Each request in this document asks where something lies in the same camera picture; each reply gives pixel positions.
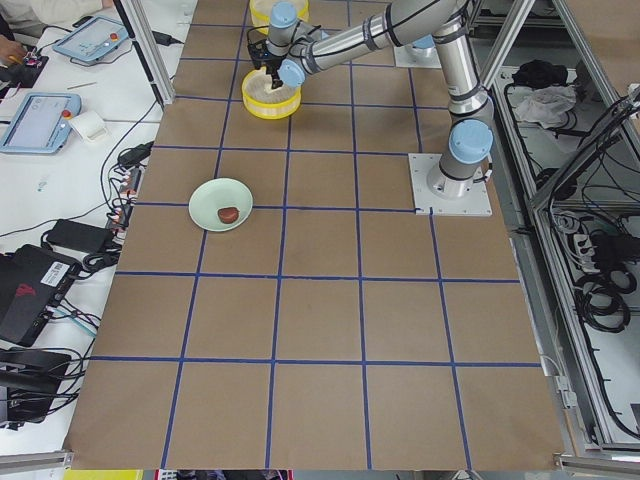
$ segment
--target white table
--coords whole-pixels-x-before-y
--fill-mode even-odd
[[[184,41],[190,21],[185,12],[193,13],[194,3],[194,0],[144,0],[143,6],[153,30]],[[100,15],[119,18],[114,8],[103,10]],[[49,45],[64,35],[62,30],[47,29],[38,42],[38,47]],[[158,45],[170,76],[178,68],[182,47],[181,44]],[[49,62],[33,89],[20,89],[15,96],[10,92],[8,98],[0,103],[1,118],[13,117],[29,91],[77,93],[82,97],[83,111],[93,110],[105,120],[136,121],[155,99],[131,40],[125,41],[102,60],[109,62],[117,59],[112,64],[81,66],[53,51],[52,46],[46,46],[42,54],[49,57]],[[69,90],[69,87],[85,84],[90,85]],[[161,117],[162,109],[157,106],[146,121],[159,122]]]
[[[84,143],[76,134],[63,149],[51,156],[0,155],[0,234],[30,227],[44,220],[72,217],[103,202],[100,167],[120,137],[132,126],[129,122],[107,122],[109,137],[96,144]],[[108,161],[115,163],[122,149],[155,138],[157,123],[140,123],[125,138]],[[78,221],[104,227],[107,208],[102,207]],[[10,252],[25,243],[40,244],[40,236],[52,223],[35,230],[0,238],[0,251]],[[115,267],[77,281],[67,298],[82,311],[102,315]],[[91,337],[71,322],[49,323],[34,347],[68,347],[84,353]],[[11,345],[0,341],[1,348]],[[26,424],[18,431],[0,429],[0,455],[51,452],[62,448],[74,405],[47,417],[40,424]]]
[[[151,28],[184,41],[196,0],[143,0]],[[101,12],[117,18],[115,9]],[[63,32],[49,29],[39,45],[60,38]],[[129,49],[125,43],[113,56]],[[176,71],[182,45],[159,46],[170,75]],[[106,120],[109,135],[94,144],[84,142],[72,132],[64,147],[54,155],[0,154],[0,234],[29,228],[45,220],[69,218],[100,205],[100,168],[107,154],[120,138],[138,121],[155,101],[135,51],[127,53],[110,65],[86,68],[74,65],[67,57],[45,48],[50,57],[33,90],[22,89],[0,103],[0,118],[13,117],[29,91],[72,92],[82,97],[82,111],[94,110]],[[68,90],[68,87],[96,82],[95,85]],[[153,140],[162,110],[156,107],[116,148],[107,161],[107,169],[117,154],[127,147]],[[104,227],[108,209],[102,205],[78,221]],[[53,222],[27,232],[0,238],[0,252],[12,252],[31,243],[39,245],[43,232]],[[88,280],[76,282],[67,298],[82,311],[101,315],[107,300],[115,267],[103,270]],[[91,336],[67,321],[50,322],[38,337],[34,347],[67,347],[84,353]],[[0,348],[11,345],[0,341]],[[0,429],[0,456],[43,453],[60,450],[67,434],[73,409],[69,405],[48,416],[40,424],[27,423],[18,431]]]

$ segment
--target yellow object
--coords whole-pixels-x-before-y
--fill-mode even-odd
[[[250,113],[265,120],[277,120],[293,114],[302,100],[300,87],[286,85],[271,88],[266,69],[253,70],[242,81],[242,101]]]
[[[269,16],[271,15],[271,9],[273,6],[281,0],[251,0],[249,2],[249,10],[251,11],[251,22],[254,27],[259,28],[258,31],[265,35],[269,33]],[[298,18],[305,22],[309,20],[309,0],[287,0],[291,3],[296,12],[298,12]]]
[[[67,470],[64,480],[142,480],[143,470]]]

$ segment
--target yellow bowl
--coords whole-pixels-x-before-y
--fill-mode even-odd
[[[281,0],[251,0],[249,2],[249,10],[251,11],[251,22],[254,27],[259,28],[258,31],[267,35],[269,33],[269,16],[271,15],[271,9],[273,6]],[[296,12],[298,12],[298,18],[305,22],[309,20],[309,0],[287,0],[291,3]]]
[[[277,120],[293,114],[300,106],[302,95],[300,87],[292,88],[285,85],[271,90],[271,76],[267,75],[265,68],[261,68],[249,72],[244,77],[242,101],[245,108],[256,117]]]

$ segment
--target food item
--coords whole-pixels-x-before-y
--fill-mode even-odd
[[[236,207],[225,207],[218,210],[218,218],[222,223],[233,223],[240,217],[240,210]]]

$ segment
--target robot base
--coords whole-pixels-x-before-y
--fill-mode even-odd
[[[442,68],[435,48],[413,48],[411,45],[394,47],[393,56],[396,67],[405,68]]]
[[[440,154],[410,153],[411,186],[416,214],[457,215],[473,217],[490,217],[491,204],[484,182],[474,183],[471,190],[462,198],[448,200],[434,194],[427,186],[427,175],[431,168],[440,161]],[[482,170],[478,168],[474,178],[481,178]]]

